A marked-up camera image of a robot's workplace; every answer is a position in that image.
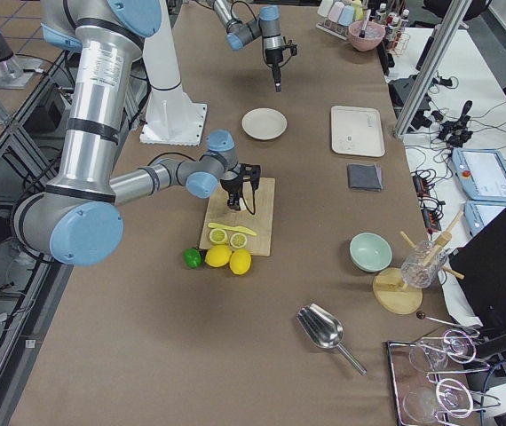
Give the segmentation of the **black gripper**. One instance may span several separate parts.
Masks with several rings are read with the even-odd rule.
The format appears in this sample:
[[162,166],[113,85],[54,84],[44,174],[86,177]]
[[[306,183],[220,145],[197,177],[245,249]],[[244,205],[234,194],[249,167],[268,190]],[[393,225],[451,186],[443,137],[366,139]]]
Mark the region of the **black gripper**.
[[243,197],[243,183],[250,182],[254,193],[260,184],[261,166],[240,163],[230,170],[228,179],[221,179],[220,184],[228,194],[227,207],[231,210],[240,209],[240,198]]
[[[289,58],[284,59],[284,52],[289,52]],[[265,64],[271,69],[275,91],[282,92],[281,69],[288,61],[297,55],[297,45],[293,42],[283,42],[278,45],[265,45]]]

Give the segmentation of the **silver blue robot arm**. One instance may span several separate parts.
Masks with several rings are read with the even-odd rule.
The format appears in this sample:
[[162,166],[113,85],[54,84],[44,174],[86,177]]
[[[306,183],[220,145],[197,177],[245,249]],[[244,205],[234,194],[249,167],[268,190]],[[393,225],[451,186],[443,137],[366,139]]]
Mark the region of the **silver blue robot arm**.
[[242,50],[258,38],[262,40],[264,63],[272,71],[275,90],[281,92],[281,69],[297,55],[297,45],[281,32],[279,6],[263,6],[258,14],[253,13],[251,20],[244,22],[233,11],[234,3],[207,1],[206,5],[225,26],[226,40],[233,51]]
[[43,37],[80,56],[59,172],[16,208],[20,243],[63,264],[92,265],[119,245],[119,206],[174,186],[207,198],[241,186],[232,135],[215,130],[196,161],[162,158],[112,177],[132,64],[170,27],[162,1],[44,1]]

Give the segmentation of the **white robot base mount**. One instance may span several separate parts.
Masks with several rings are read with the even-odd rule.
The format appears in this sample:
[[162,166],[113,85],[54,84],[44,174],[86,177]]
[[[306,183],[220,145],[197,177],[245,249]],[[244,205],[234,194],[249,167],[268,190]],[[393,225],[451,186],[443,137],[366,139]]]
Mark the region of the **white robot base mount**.
[[184,91],[167,4],[161,1],[159,5],[159,29],[145,40],[143,50],[151,93],[140,141],[146,144],[197,146],[201,142],[207,106],[194,103]]

